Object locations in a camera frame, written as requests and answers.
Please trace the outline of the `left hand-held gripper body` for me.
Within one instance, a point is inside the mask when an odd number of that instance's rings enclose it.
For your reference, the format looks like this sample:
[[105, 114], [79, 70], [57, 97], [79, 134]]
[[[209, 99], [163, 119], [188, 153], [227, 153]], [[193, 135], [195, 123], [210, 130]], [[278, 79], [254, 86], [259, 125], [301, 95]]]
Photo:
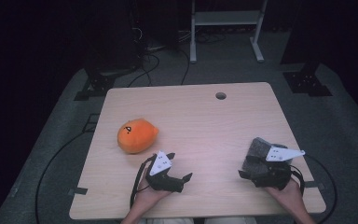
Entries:
[[169, 160], [166, 155], [165, 152], [159, 151], [152, 157], [152, 162], [147, 168], [145, 179], [154, 190], [181, 192], [184, 188], [182, 179], [168, 175], [172, 167], [172, 160]]

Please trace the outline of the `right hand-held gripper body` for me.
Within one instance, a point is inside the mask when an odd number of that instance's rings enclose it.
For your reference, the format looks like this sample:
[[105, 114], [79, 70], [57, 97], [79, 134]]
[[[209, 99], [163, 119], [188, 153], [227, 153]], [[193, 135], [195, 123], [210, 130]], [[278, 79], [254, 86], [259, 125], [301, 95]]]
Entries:
[[261, 160], [261, 163], [267, 167], [267, 171], [254, 177], [255, 186], [257, 188], [271, 187], [283, 190], [294, 175], [300, 182], [300, 189], [303, 190], [305, 188], [303, 175], [298, 169], [291, 170], [291, 160], [305, 154], [304, 150], [271, 147], [267, 156]]

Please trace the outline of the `grey fuzzy cloth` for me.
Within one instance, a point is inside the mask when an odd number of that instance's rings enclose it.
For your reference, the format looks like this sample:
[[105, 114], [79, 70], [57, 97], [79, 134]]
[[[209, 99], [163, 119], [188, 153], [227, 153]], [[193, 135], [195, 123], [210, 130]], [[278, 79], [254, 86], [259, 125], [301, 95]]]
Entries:
[[259, 179], [284, 179], [289, 178], [291, 171], [289, 165], [280, 161], [267, 161], [267, 155], [272, 144], [262, 138], [255, 138], [250, 145], [246, 156], [256, 156], [266, 158], [265, 163], [250, 163], [244, 160], [241, 170], [252, 173], [254, 180]]

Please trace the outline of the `orange plush toy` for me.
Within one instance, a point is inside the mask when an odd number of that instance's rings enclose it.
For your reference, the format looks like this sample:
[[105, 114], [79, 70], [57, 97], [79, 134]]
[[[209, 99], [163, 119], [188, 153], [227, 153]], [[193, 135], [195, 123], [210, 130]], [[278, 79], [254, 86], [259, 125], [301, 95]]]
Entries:
[[117, 143], [127, 153], [136, 154], [151, 147], [159, 129], [146, 119], [134, 119], [123, 124], [117, 132]]

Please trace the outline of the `person's right hand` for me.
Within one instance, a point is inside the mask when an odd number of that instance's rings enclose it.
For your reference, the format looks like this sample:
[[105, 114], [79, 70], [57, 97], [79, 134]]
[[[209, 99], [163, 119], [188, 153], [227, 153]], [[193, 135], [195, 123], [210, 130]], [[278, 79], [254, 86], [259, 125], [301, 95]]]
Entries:
[[308, 213], [300, 187], [294, 179], [290, 179], [284, 189], [266, 187], [265, 191], [294, 219], [301, 219]]

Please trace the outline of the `person's left hand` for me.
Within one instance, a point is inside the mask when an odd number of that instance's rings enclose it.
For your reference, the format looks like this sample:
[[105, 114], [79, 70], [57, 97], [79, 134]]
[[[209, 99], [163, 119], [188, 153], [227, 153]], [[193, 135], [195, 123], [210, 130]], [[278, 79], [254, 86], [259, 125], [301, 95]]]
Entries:
[[137, 215], [142, 216], [170, 194], [170, 191], [152, 189], [143, 178], [136, 191], [131, 210]]

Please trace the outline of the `black stand base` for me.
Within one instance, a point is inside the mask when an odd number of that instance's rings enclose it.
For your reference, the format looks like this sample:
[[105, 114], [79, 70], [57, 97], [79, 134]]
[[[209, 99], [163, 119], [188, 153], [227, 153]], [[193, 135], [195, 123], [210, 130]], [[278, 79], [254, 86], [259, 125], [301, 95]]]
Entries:
[[316, 77], [319, 62], [307, 62], [295, 72], [284, 72], [283, 76], [292, 93], [306, 93], [311, 97], [331, 96], [331, 91]]
[[114, 87], [119, 77], [126, 76], [138, 69], [138, 65], [106, 65], [89, 63], [84, 70], [87, 80], [75, 96], [75, 101], [87, 101], [90, 97], [103, 97]]

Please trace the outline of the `dark equipment tower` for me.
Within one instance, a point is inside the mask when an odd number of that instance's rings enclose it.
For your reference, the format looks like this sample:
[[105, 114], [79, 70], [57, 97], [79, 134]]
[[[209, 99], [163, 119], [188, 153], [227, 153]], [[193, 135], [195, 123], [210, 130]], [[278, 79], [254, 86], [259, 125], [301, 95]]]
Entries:
[[127, 0], [91, 0], [89, 41], [98, 67], [132, 69], [140, 64]]

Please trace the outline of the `white metal stand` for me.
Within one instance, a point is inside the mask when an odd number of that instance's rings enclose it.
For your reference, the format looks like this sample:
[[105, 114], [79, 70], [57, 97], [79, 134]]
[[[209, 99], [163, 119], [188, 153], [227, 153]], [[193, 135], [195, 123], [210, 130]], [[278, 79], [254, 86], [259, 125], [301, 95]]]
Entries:
[[191, 25], [190, 25], [190, 52], [189, 61], [197, 62], [196, 28], [199, 26], [232, 26], [232, 25], [254, 25], [255, 33], [250, 37], [256, 61], [262, 63], [264, 56], [258, 46], [258, 39], [261, 32], [266, 8], [269, 0], [262, 0], [259, 10], [250, 11], [210, 11], [199, 12], [196, 10], [196, 1], [192, 0]]

